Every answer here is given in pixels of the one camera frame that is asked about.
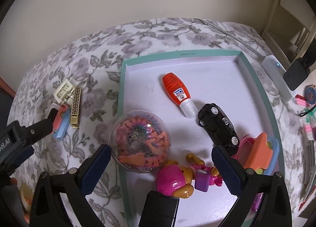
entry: toy car wheel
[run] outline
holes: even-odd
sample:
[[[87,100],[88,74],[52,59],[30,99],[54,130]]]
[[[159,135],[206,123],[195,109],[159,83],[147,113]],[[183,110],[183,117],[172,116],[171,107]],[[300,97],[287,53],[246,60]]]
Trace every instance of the toy car wheel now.
[[[237,138],[236,136],[232,136],[232,137],[230,138],[230,144],[231,144],[231,146],[233,146],[233,147],[237,146],[237,145],[238,145],[238,138]]]
[[[210,108],[210,113],[213,114],[214,116],[218,115],[218,109],[216,107],[211,107]]]
[[[199,126],[201,126],[203,128],[206,127],[206,124],[204,123],[204,121],[202,119],[200,119],[197,123]]]

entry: toy car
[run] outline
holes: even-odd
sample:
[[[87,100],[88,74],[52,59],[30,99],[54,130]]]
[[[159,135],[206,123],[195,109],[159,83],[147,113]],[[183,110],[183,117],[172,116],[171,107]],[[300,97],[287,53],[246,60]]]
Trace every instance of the toy car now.
[[[197,116],[198,125],[206,130],[215,145],[222,145],[231,156],[237,153],[240,141],[233,124],[219,106],[205,104]]]

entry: wall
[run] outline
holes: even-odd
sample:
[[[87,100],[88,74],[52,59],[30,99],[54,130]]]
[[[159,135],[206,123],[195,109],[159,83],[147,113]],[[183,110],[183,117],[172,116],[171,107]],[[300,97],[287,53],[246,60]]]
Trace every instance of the wall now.
[[[272,4],[273,0],[16,0],[0,26],[0,76],[16,90],[30,67],[62,45],[135,20],[208,18],[243,23],[261,33]]]

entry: floral tablecloth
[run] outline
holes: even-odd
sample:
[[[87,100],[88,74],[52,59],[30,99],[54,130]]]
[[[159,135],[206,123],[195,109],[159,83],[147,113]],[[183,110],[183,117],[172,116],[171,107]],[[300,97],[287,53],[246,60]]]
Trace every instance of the floral tablecloth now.
[[[262,55],[271,51],[251,27],[232,22],[210,21],[218,29],[239,37]],[[50,54],[30,69],[14,98],[8,123],[18,120],[30,125],[45,117],[54,102],[55,89],[68,78],[83,89],[80,127],[69,127],[63,141],[50,135],[34,145],[35,153],[17,169],[19,184],[34,190],[41,172],[61,174],[80,164],[102,143],[108,143],[117,116],[118,88],[124,59],[174,50],[223,48],[241,50],[260,78],[273,107],[280,130],[285,181],[295,219],[304,190],[304,160],[301,120],[294,101],[285,103],[260,66],[262,59],[227,34],[190,18],[159,18],[131,22],[78,39]],[[65,197],[64,204],[74,226],[80,226]],[[89,204],[106,226],[127,226],[118,178],[112,159],[87,196]]]

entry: round plastic container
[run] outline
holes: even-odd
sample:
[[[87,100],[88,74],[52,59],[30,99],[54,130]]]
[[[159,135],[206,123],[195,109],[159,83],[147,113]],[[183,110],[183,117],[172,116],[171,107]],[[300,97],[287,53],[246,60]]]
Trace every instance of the round plastic container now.
[[[166,161],[170,134],[159,117],[134,110],[114,123],[109,143],[121,167],[133,173],[148,173]]]

